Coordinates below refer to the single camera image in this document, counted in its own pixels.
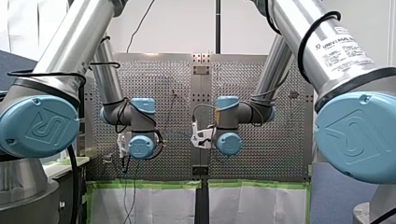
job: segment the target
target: printed label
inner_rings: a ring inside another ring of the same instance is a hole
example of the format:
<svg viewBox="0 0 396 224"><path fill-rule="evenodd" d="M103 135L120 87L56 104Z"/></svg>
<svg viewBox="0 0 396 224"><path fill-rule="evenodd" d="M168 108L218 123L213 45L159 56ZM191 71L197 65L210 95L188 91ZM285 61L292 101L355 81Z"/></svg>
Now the printed label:
<svg viewBox="0 0 396 224"><path fill-rule="evenodd" d="M334 27L334 30L337 31L337 33L338 33L339 35L349 35L349 32L348 32L347 29L344 28L344 27L336 26L336 27Z"/></svg>
<svg viewBox="0 0 396 224"><path fill-rule="evenodd" d="M335 35L316 45L322 63L329 72L339 73L352 65L372 63L351 35Z"/></svg>

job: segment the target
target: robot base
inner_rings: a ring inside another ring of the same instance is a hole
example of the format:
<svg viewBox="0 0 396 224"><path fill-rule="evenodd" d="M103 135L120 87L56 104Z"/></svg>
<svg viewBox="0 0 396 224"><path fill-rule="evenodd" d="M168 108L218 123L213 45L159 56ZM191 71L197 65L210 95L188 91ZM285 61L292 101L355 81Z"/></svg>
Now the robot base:
<svg viewBox="0 0 396 224"><path fill-rule="evenodd" d="M56 224L59 222L59 184L50 181L47 189L35 196L0 205L3 224Z"/></svg>
<svg viewBox="0 0 396 224"><path fill-rule="evenodd" d="M396 186L380 185L369 203L361 203L353 209L354 224L370 224L396 206ZM396 216L389 217L382 224L396 223Z"/></svg>

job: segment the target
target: white object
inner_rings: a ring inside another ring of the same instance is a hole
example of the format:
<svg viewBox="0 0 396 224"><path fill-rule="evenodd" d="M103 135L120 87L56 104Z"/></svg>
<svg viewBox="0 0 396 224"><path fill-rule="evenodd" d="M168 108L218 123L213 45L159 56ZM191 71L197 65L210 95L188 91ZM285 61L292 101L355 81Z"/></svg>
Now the white object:
<svg viewBox="0 0 396 224"><path fill-rule="evenodd" d="M89 157L83 157L82 159L80 158L81 157L77 157L77 166L81 166L90 161ZM72 166L70 164L64 165L62 162L55 162L49 165L43 165L43 168L49 179L64 175L72 170Z"/></svg>
<svg viewBox="0 0 396 224"><path fill-rule="evenodd" d="M212 146L212 136L216 134L216 129L203 129L198 131L198 121L192 123L191 142L195 147L210 149Z"/></svg>
<svg viewBox="0 0 396 224"><path fill-rule="evenodd" d="M125 142L125 134L124 133L119 133L119 136L117 137L117 145L119 146L119 151L120 151L120 158L124 158L128 152L126 151L126 142Z"/></svg>

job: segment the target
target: green tape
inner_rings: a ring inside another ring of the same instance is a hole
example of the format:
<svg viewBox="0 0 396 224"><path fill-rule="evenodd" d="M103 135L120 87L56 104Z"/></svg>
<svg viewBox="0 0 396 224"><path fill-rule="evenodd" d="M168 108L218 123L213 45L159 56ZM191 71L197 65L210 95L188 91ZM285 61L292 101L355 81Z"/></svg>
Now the green tape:
<svg viewBox="0 0 396 224"><path fill-rule="evenodd" d="M77 157L77 163L79 163L80 161L86 160L87 157ZM66 159L64 161L61 162L61 165L70 165L70 159Z"/></svg>
<svg viewBox="0 0 396 224"><path fill-rule="evenodd" d="M306 189L305 224L310 224L311 185L310 183L260 181L260 180L208 180L210 188L241 188L256 187L267 189ZM87 182L87 223L91 223L92 194L95 189L198 189L200 181L147 181L131 179L117 179L112 181Z"/></svg>
<svg viewBox="0 0 396 224"><path fill-rule="evenodd" d="M209 180L210 188L257 187L267 189L306 189L305 183L277 182L261 180Z"/></svg>
<svg viewBox="0 0 396 224"><path fill-rule="evenodd" d="M87 199L87 223L91 224L91 207L92 207L92 195L93 195L93 186L87 183L87 193L85 194L85 198Z"/></svg>
<svg viewBox="0 0 396 224"><path fill-rule="evenodd" d="M198 189L200 181L147 181L131 179L117 179L113 181L92 181L88 182L93 189Z"/></svg>
<svg viewBox="0 0 396 224"><path fill-rule="evenodd" d="M311 184L307 183L306 188L306 208L305 208L305 224L311 223Z"/></svg>

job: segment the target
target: metal bracket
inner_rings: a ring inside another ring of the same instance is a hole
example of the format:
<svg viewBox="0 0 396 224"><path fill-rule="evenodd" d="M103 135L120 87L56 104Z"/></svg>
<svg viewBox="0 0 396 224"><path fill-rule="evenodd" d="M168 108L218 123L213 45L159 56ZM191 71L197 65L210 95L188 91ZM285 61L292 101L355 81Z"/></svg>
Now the metal bracket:
<svg viewBox="0 0 396 224"><path fill-rule="evenodd" d="M208 175L209 168L207 166L192 166L192 175Z"/></svg>
<svg viewBox="0 0 396 224"><path fill-rule="evenodd" d="M209 75L209 66L194 66L194 75Z"/></svg>

